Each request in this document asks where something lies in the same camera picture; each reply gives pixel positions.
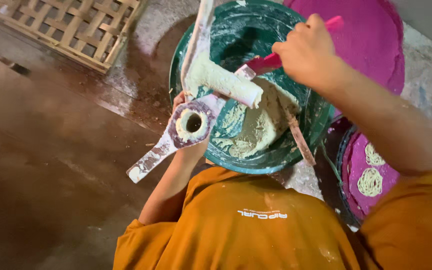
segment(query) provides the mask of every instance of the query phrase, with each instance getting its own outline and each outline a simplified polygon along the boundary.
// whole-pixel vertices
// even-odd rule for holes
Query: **teal bucket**
[[[225,3],[215,8],[214,17],[211,29],[210,58],[231,72],[236,71],[243,63],[256,55],[270,54],[271,47],[276,41],[285,41],[286,35],[293,27],[305,21],[295,11],[265,0]],[[174,52],[169,76],[169,88],[173,89],[169,94],[171,102],[183,90],[181,65],[193,28],[194,24],[184,33]],[[264,74],[262,77],[276,83],[297,98],[302,109],[298,116],[299,126],[309,148],[314,151],[327,132],[334,107],[310,88],[291,80],[282,68]],[[202,93],[205,91],[201,87],[200,95]],[[216,134],[218,138],[231,138],[237,135],[238,132],[228,133],[220,127],[226,112],[236,105],[237,102],[231,99],[222,109],[211,132],[208,149],[204,154],[207,159],[226,169],[246,174],[277,172],[303,159],[298,149],[291,151],[296,147],[296,142],[289,129],[269,148],[258,151],[247,158],[231,156],[228,147],[220,147],[215,144],[212,138]],[[244,118],[238,120],[239,128],[243,121]]]

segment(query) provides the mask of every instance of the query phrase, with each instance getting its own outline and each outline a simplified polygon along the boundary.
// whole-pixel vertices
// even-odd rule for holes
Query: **noodle dough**
[[[357,181],[357,189],[365,196],[374,197],[383,191],[383,177],[375,168],[368,168]]]
[[[244,110],[244,107],[241,107],[236,108],[234,113],[226,114],[222,125],[231,129],[231,126],[225,126],[225,123],[235,125],[237,121],[234,119],[238,119],[246,111],[241,132],[234,138],[212,140],[219,147],[230,146],[229,154],[240,159],[267,149],[279,139],[288,128],[285,109],[295,115],[301,111],[296,97],[279,85],[263,78],[255,78],[253,82],[264,90],[259,108]]]
[[[375,147],[372,143],[366,145],[364,152],[366,153],[366,163],[368,163],[368,165],[380,166],[386,164],[386,161],[376,153]]]

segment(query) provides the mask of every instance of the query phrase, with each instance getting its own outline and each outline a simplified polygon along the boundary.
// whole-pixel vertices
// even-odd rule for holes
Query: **fingers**
[[[294,31],[296,32],[303,32],[305,30],[307,30],[309,27],[306,23],[304,22],[298,22],[295,26],[294,26]]]
[[[306,21],[306,24],[309,25],[310,28],[320,28],[321,26],[325,26],[325,22],[321,18],[321,16],[317,13],[311,14]]]
[[[181,91],[177,96],[173,99],[173,113],[176,107],[180,104],[184,103],[184,91]]]
[[[283,42],[275,42],[271,50],[277,54],[280,54],[283,51]]]

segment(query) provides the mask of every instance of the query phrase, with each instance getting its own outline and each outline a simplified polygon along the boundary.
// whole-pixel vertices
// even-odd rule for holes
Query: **concrete floor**
[[[169,164],[125,171],[159,135],[0,62],[0,269],[111,269]]]

